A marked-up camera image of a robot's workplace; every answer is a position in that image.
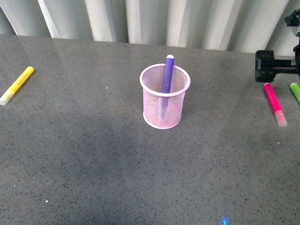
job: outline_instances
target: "marker cap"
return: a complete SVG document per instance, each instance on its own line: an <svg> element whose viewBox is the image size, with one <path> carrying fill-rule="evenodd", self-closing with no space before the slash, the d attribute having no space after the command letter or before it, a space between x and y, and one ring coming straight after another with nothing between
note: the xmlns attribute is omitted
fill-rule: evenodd
<svg viewBox="0 0 300 225"><path fill-rule="evenodd" d="M0 98L0 105L6 105L6 103L11 99L11 97L14 95L15 93L8 89L4 95L2 95L2 97Z"/></svg>
<svg viewBox="0 0 300 225"><path fill-rule="evenodd" d="M286 127L287 126L287 122L286 122L285 116L283 115L282 110L278 110L278 111L276 111L274 113L275 113L278 125L280 127Z"/></svg>

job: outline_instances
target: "pen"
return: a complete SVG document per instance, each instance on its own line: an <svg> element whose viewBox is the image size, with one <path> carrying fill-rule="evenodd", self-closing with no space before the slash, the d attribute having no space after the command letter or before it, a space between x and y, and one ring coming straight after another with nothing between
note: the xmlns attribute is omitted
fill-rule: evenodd
<svg viewBox="0 0 300 225"><path fill-rule="evenodd" d="M271 86L271 84L269 83L266 83L264 86L263 86L266 94L267 94L267 97L270 101L270 104L273 108L273 111L274 111L274 114L276 116L276 119L277 119L277 122L279 124L280 127L286 127L287 126L287 122L286 122L286 119L285 119L285 116L283 115L283 112L281 110L281 107L280 107L280 104L276 98L276 95L275 95L275 92Z"/></svg>
<svg viewBox="0 0 300 225"><path fill-rule="evenodd" d="M163 82L163 90L162 93L170 93L171 90L171 83L172 83L172 75L173 75L173 67L174 67L174 56L167 55L165 59L165 75L164 75L164 82ZM168 98L162 98L162 118L165 117L165 112L168 108Z"/></svg>
<svg viewBox="0 0 300 225"><path fill-rule="evenodd" d="M300 88L299 88L298 84L292 83L290 85L290 88L292 89L292 92L294 93L294 95L296 96L298 101L300 102Z"/></svg>
<svg viewBox="0 0 300 225"><path fill-rule="evenodd" d="M18 79L9 87L9 89L0 98L0 105L6 105L11 97L19 90L25 81L34 72L34 68L27 67L27 69L18 77Z"/></svg>
<svg viewBox="0 0 300 225"><path fill-rule="evenodd" d="M167 58L165 59L165 76L163 82L163 93L170 93L173 67L174 67L174 56L167 55Z"/></svg>

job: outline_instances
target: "blue light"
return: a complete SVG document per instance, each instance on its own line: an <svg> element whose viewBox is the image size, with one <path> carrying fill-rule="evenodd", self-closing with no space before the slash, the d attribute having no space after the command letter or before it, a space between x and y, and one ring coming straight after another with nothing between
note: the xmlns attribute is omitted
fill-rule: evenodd
<svg viewBox="0 0 300 225"><path fill-rule="evenodd" d="M223 217L222 225L228 225L226 217Z"/></svg>

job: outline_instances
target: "black clamp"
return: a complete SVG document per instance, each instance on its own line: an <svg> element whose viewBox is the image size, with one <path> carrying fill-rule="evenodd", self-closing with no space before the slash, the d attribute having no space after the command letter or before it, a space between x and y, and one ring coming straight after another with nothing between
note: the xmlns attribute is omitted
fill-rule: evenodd
<svg viewBox="0 0 300 225"><path fill-rule="evenodd" d="M286 25L291 27L299 26L299 16L300 9L295 10L290 16L284 18ZM293 51L295 52L294 60L276 60L274 51L257 51L255 53L255 80L257 82L270 83L274 81L276 74L298 74L300 76L300 39L299 45L295 46Z"/></svg>

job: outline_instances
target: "green marker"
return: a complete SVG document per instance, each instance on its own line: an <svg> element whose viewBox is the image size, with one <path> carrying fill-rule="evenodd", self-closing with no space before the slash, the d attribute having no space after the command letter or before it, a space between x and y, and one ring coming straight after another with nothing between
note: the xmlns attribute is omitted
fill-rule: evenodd
<svg viewBox="0 0 300 225"><path fill-rule="evenodd" d="M300 88L299 88L298 84L292 83L292 84L290 85L290 88L292 89L294 95L296 96L296 98L297 98L298 101L300 102Z"/></svg>

